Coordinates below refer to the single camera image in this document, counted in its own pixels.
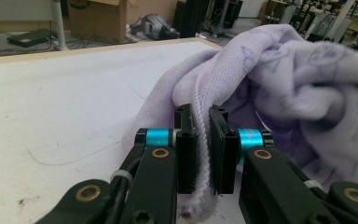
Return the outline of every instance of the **white wall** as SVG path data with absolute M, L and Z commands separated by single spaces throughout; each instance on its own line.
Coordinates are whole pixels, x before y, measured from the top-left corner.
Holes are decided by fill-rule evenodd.
M 51 0 L 0 0 L 0 21 L 51 20 Z
M 242 0 L 240 17 L 257 18 L 261 5 L 268 0 Z

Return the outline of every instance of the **lavender cloth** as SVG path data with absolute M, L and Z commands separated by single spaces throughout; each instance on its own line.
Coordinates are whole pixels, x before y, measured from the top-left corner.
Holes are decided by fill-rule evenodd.
M 199 135 L 196 191 L 180 196 L 178 214 L 207 219 L 211 193 L 208 109 L 222 105 L 232 128 L 271 129 L 277 147 L 325 188 L 358 182 L 358 53 L 309 43 L 289 25 L 242 33 L 223 49 L 179 63 L 157 83 L 123 138 L 131 149 L 139 128 L 172 128 L 176 106 L 192 104 Z

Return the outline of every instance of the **purple towel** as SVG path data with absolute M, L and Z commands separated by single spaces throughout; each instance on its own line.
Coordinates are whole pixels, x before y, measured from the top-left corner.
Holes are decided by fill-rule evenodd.
M 223 49 L 177 64 L 156 84 L 123 138 L 129 151 L 139 128 L 172 128 L 173 110 L 192 104 L 199 135 L 196 190 L 179 196 L 178 215 L 207 219 L 212 194 L 208 109 L 221 105 L 235 128 L 271 130 L 277 148 L 325 189 L 358 183 L 358 52 L 303 40 L 289 25 L 242 33 Z

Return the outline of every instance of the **blue metallic cylinder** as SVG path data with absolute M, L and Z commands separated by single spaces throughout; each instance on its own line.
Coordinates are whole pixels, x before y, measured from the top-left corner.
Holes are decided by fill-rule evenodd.
M 264 146 L 263 135 L 258 129 L 238 129 L 241 139 L 241 160 L 240 164 L 245 162 L 245 153 L 251 147 Z
M 170 144 L 169 129 L 147 129 L 146 145 L 168 147 Z

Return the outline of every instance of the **white table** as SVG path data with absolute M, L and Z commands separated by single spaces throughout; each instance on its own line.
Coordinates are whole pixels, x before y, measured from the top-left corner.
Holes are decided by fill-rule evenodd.
M 122 134 L 198 38 L 0 58 L 0 223 L 34 223 L 74 184 L 109 180 Z M 244 223 L 238 192 L 206 223 Z

